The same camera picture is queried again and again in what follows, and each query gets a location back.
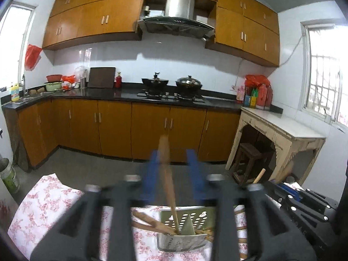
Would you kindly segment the lower wooden kitchen cabinets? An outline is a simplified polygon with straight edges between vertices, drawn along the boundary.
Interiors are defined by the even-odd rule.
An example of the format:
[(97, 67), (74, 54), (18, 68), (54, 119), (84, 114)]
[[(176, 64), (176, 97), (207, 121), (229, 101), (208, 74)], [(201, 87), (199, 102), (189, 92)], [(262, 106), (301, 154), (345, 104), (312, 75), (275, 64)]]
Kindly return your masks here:
[(152, 102), (133, 93), (68, 91), (2, 106), (13, 160), (39, 168), (58, 148), (118, 159), (147, 160), (162, 135), (170, 159), (184, 163), (192, 149), (201, 161), (227, 161), (241, 107), (234, 101)]

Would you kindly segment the wooden kitchen cabinets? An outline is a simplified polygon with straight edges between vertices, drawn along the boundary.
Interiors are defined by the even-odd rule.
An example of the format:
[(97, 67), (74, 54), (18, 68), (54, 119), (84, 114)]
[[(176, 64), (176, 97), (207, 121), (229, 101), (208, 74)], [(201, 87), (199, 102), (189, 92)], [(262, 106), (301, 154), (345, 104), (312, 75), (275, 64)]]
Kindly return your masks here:
[(278, 15), (257, 0), (55, 0), (42, 46), (138, 41), (144, 32), (197, 38), (210, 50), (279, 66)]
[(227, 161), (241, 107), (234, 101), (152, 102), (133, 93), (68, 91), (2, 106), (13, 160), (39, 168), (58, 148), (118, 159), (147, 160), (162, 135), (170, 159), (184, 163), (192, 149), (201, 161)]

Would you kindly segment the upper wooden kitchen cabinets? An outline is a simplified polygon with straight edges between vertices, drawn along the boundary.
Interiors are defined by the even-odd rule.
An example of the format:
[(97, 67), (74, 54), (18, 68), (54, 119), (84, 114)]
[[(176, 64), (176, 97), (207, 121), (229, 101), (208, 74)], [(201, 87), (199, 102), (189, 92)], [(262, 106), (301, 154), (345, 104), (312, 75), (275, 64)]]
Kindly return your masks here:
[(42, 46), (138, 41), (144, 32), (197, 38), (210, 50), (279, 66), (278, 15), (257, 0), (55, 0)]

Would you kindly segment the chopstick in holder centre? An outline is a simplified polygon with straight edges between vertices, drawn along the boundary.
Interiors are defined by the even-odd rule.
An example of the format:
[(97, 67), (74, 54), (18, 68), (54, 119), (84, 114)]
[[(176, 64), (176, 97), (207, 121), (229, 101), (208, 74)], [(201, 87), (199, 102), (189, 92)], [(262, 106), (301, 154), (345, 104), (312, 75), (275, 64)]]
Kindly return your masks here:
[(265, 173), (265, 168), (263, 168), (263, 169), (259, 172), (259, 174), (257, 175), (257, 177), (254, 179), (253, 184), (257, 184), (257, 183), (260, 181), (260, 179), (263, 177), (264, 173)]

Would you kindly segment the floral pink tablecloth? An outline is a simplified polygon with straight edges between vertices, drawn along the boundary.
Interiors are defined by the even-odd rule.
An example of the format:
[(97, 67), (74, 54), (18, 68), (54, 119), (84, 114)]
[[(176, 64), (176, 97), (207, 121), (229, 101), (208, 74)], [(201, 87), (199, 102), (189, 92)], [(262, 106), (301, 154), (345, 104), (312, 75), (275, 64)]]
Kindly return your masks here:
[[(56, 174), (42, 176), (19, 205), (8, 235), (29, 259), (52, 225), (83, 194), (61, 183)], [(157, 248), (157, 234), (133, 228), (137, 260), (210, 260), (212, 243), (189, 252), (163, 252)]]

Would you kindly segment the cream side table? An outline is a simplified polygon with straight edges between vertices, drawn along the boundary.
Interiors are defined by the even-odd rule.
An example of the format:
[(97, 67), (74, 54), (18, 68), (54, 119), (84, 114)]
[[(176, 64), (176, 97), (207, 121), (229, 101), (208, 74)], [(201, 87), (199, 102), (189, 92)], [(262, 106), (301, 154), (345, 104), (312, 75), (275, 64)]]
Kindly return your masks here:
[(326, 137), (285, 115), (242, 107), (234, 143), (225, 165), (226, 170), (229, 170), (232, 166), (243, 134), (243, 128), (247, 125), (258, 130), (275, 145), (276, 165), (270, 176), (271, 180), (280, 178), (280, 175), (297, 153), (313, 151), (314, 157), (298, 181), (299, 185), (303, 185), (316, 162)]

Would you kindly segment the wooden stool under table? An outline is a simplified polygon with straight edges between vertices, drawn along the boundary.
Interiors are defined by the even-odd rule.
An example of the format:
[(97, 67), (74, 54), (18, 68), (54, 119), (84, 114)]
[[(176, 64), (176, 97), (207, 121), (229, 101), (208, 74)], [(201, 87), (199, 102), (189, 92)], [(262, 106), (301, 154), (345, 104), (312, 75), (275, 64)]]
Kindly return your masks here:
[(261, 142), (241, 143), (235, 157), (235, 163), (230, 171), (232, 178), (240, 185), (251, 184), (259, 172), (265, 168), (265, 173), (259, 182), (263, 182), (270, 174), (269, 164), (274, 155), (274, 149), (264, 146)]

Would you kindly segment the green perforated utensil holder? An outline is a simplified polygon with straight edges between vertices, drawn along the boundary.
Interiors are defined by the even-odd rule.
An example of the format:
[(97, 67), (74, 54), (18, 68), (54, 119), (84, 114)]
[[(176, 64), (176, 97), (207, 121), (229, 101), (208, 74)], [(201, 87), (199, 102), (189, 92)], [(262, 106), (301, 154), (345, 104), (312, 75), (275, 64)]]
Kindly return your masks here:
[(208, 235), (203, 230), (215, 226), (215, 209), (213, 207), (184, 207), (176, 210), (178, 225), (175, 225), (173, 214), (170, 210), (159, 213), (160, 221), (178, 230), (177, 235), (159, 233), (157, 235), (157, 248), (164, 252), (188, 252), (200, 249), (208, 243)]

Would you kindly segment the green bucket on floor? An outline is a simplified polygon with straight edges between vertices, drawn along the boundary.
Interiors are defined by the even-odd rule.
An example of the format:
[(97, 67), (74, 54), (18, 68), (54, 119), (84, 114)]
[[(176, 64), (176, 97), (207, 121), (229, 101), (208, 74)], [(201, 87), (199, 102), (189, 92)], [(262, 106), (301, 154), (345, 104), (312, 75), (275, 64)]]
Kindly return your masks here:
[(8, 158), (1, 159), (1, 180), (10, 192), (10, 194), (15, 194), (19, 190), (19, 179), (17, 173)]

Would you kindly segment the red bags and bottles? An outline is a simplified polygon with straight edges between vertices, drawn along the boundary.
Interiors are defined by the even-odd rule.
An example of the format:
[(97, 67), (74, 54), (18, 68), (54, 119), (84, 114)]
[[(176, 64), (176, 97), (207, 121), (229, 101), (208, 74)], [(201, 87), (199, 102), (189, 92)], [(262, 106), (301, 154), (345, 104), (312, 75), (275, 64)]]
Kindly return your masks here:
[(264, 75), (245, 76), (244, 85), (237, 88), (236, 101), (244, 107), (259, 110), (271, 110), (273, 89)]

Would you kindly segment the right window with bars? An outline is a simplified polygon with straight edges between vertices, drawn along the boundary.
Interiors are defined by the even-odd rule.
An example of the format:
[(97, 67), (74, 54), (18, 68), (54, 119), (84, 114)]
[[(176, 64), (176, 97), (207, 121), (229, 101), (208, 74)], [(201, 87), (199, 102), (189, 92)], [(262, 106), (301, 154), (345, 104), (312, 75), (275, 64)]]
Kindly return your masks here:
[(304, 27), (303, 107), (327, 123), (347, 127), (347, 25)]

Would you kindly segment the black wok with lid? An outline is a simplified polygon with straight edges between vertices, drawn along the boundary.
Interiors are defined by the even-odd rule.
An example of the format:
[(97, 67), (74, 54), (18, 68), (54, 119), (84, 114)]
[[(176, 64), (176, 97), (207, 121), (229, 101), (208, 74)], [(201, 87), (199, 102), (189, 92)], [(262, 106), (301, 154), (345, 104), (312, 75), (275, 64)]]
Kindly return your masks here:
[(194, 98), (202, 88), (202, 83), (191, 75), (176, 80), (177, 93), (183, 98)]

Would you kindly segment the green and red bowls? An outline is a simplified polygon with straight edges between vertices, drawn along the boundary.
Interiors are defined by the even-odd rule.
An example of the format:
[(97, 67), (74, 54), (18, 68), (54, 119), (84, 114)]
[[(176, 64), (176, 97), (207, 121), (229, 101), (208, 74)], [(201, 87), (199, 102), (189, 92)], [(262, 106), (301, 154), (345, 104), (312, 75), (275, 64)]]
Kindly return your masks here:
[(62, 75), (61, 74), (52, 74), (46, 76), (47, 82), (45, 83), (45, 89), (47, 92), (53, 92), (61, 90), (62, 86)]

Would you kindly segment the yellow detergent bottle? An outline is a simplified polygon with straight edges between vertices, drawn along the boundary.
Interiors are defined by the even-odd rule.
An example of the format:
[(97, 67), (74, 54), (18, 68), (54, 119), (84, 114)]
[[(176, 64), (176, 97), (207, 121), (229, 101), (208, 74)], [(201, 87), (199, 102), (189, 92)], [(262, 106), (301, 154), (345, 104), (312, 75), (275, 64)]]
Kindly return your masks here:
[(17, 102), (20, 98), (20, 95), (19, 95), (19, 88), (20, 88), (20, 85), (17, 83), (17, 84), (13, 84), (11, 86), (11, 101), (12, 102)]

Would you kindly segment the dark wooden cutting board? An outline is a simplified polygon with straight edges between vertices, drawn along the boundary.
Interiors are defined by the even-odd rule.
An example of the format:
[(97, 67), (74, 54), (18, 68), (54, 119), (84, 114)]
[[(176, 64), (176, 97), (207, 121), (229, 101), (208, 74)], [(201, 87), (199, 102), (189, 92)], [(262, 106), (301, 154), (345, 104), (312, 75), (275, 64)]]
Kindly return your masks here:
[(92, 67), (89, 72), (88, 88), (113, 88), (115, 67)]

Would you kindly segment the red bottle on counter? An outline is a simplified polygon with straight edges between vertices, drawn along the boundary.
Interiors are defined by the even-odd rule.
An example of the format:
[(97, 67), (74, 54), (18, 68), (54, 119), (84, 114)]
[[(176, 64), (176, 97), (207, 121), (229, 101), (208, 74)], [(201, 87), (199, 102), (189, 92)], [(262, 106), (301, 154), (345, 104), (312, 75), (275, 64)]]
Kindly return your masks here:
[(120, 71), (117, 72), (114, 86), (117, 89), (122, 87), (122, 76), (121, 76), (121, 72)]

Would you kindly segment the black pan on stove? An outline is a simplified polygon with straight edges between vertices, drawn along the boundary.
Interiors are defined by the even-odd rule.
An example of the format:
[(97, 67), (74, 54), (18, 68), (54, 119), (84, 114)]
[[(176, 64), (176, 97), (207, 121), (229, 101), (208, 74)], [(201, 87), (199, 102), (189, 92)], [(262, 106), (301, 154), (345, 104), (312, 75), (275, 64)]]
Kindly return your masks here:
[(155, 72), (152, 78), (142, 78), (145, 91), (150, 95), (160, 95), (165, 91), (169, 80), (159, 78), (159, 72)]

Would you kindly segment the steel range hood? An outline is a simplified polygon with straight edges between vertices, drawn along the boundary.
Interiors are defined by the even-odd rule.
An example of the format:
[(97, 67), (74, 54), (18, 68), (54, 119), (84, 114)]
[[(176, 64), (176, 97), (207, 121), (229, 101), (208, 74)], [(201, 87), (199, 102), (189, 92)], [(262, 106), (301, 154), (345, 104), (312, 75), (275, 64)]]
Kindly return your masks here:
[(137, 21), (142, 31), (208, 40), (215, 35), (209, 15), (213, 0), (144, 0)]

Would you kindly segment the left window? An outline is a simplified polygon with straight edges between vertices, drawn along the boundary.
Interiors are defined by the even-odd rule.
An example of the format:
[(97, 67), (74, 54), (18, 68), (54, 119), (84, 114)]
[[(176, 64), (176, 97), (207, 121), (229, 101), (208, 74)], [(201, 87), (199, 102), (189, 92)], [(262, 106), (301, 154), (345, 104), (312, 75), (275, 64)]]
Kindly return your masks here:
[(22, 81), (24, 59), (35, 8), (12, 3), (1, 19), (1, 77), (2, 89)]

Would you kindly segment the red plastic bag on wall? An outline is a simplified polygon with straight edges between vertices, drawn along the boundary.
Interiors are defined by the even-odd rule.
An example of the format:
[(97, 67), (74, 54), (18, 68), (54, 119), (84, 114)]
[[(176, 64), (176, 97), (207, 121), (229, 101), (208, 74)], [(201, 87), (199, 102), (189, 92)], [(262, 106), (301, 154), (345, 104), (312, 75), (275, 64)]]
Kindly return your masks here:
[(40, 53), (42, 52), (42, 48), (28, 44), (27, 51), (25, 53), (25, 70), (32, 71), (38, 61), (40, 60)]

